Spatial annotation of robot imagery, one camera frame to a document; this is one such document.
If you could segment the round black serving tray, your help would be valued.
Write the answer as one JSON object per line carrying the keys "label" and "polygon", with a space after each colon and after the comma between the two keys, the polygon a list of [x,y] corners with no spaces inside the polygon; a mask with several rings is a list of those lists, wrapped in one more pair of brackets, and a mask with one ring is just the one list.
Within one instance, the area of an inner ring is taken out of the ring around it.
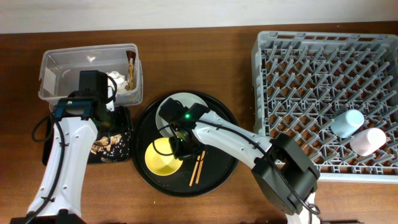
{"label": "round black serving tray", "polygon": [[139,115],[134,124],[131,139],[131,157],[140,176],[154,189],[174,197],[197,197],[206,194],[222,185],[233,173],[238,160],[215,147],[208,147],[205,152],[198,183],[189,186],[195,160],[183,161],[178,171],[171,175],[159,176],[146,166],[144,154],[149,144],[162,135],[157,131],[155,112],[161,102],[170,94],[154,100]]}

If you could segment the brown coffee sachet wrapper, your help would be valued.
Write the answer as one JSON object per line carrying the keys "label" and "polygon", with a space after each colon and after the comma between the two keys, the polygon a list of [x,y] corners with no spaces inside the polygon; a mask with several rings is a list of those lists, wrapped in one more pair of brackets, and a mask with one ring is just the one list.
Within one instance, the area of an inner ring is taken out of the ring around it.
{"label": "brown coffee sachet wrapper", "polygon": [[136,53],[128,50],[126,52],[127,55],[127,61],[128,61],[128,81],[127,81],[127,87],[126,90],[133,90],[134,89],[134,67],[135,67],[135,59],[136,59]]}

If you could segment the blue cup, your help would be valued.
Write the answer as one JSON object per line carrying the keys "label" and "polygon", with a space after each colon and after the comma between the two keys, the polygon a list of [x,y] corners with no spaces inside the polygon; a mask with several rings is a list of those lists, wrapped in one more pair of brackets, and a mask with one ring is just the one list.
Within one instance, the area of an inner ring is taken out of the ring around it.
{"label": "blue cup", "polygon": [[330,126],[333,134],[340,138],[348,138],[364,123],[364,115],[359,110],[348,110],[334,118]]}

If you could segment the pale green plate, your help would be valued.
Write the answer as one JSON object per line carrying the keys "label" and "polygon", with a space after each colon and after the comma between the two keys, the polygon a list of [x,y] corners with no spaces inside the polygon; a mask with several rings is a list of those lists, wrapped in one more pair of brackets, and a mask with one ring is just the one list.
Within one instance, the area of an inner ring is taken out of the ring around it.
{"label": "pale green plate", "polygon": [[[199,107],[196,106],[196,104],[202,105],[202,106],[206,107],[207,109],[209,109],[209,107],[205,103],[205,101],[193,93],[187,93],[187,92],[175,93],[173,95],[166,97],[166,99],[163,102],[161,102],[161,104],[159,105],[159,107],[157,109],[156,116],[155,116],[155,122],[159,129],[163,128],[164,126],[166,126],[168,124],[168,122],[166,120],[164,120],[163,118],[160,117],[160,108],[169,98],[179,101],[182,104],[182,106],[184,106],[183,117],[185,119],[189,119],[192,121],[194,120],[194,118],[199,118],[199,115],[193,115],[194,110],[192,109],[192,106],[194,106],[195,111],[200,111],[200,110],[204,111],[204,109],[199,109]],[[193,128],[193,129],[186,128],[187,132],[190,135],[190,138],[193,138],[193,139],[195,139],[195,135],[193,132],[195,127],[196,127],[196,124],[193,121],[193,124],[191,125],[191,128]]]}

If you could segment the wooden chopstick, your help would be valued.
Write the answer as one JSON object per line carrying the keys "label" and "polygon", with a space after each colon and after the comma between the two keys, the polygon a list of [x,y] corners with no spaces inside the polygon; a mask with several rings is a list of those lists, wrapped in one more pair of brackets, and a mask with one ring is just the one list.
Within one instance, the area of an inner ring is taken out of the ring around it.
{"label": "wooden chopstick", "polygon": [[196,184],[198,184],[198,183],[199,183],[199,180],[200,180],[201,170],[202,170],[202,167],[203,167],[203,160],[204,160],[205,154],[206,154],[206,152],[205,152],[205,151],[202,151],[202,154],[201,154],[200,159],[199,159],[199,166],[198,166],[198,170],[197,170],[197,177],[196,177],[196,179],[195,179],[195,183],[196,183]]}
{"label": "wooden chopstick", "polygon": [[196,159],[195,166],[194,166],[194,169],[193,169],[193,172],[192,172],[192,176],[191,176],[190,182],[189,182],[189,187],[191,187],[193,185],[193,181],[195,179],[195,174],[197,172],[200,159],[201,159],[201,156],[198,156],[197,159]]}

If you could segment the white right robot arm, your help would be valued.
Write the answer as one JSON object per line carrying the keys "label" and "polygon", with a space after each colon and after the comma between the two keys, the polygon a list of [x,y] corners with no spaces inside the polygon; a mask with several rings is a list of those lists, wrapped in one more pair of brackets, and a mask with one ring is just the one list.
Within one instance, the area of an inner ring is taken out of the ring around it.
{"label": "white right robot arm", "polygon": [[170,128],[171,156],[186,159],[213,147],[246,164],[262,193],[282,210],[289,223],[319,223],[315,191],[320,173],[297,142],[286,134],[276,138],[247,131],[220,117],[209,107],[184,106],[167,98],[157,117]]}

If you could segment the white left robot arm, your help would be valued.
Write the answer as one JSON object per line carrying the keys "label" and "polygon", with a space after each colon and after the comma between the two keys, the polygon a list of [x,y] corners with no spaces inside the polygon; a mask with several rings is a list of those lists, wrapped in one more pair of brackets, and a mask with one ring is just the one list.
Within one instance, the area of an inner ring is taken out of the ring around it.
{"label": "white left robot arm", "polygon": [[80,72],[78,90],[59,99],[47,120],[53,122],[52,149],[40,189],[27,215],[11,223],[83,223],[81,191],[93,146],[113,152],[129,149],[129,111],[118,106],[117,84],[98,70]]}

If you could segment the food scraps and rice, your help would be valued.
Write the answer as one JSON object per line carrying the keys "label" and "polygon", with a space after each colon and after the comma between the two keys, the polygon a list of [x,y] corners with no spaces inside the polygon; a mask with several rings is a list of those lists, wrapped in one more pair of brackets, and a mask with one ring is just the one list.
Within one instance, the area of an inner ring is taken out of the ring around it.
{"label": "food scraps and rice", "polygon": [[104,136],[90,149],[89,164],[123,162],[130,156],[130,137],[127,133]]}

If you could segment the yellow bowl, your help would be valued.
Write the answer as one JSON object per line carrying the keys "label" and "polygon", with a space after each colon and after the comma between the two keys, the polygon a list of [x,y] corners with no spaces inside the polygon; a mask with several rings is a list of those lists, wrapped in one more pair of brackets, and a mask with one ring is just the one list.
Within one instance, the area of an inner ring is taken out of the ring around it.
{"label": "yellow bowl", "polygon": [[183,162],[172,155],[169,138],[158,138],[146,149],[144,160],[147,168],[156,175],[167,176],[175,173]]}

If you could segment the pink cup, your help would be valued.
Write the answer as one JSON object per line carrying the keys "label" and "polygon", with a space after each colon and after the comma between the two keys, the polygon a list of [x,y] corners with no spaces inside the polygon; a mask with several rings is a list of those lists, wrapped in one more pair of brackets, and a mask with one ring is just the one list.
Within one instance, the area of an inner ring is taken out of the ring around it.
{"label": "pink cup", "polygon": [[351,149],[360,156],[368,156],[387,141],[386,134],[379,128],[369,128],[353,136]]}

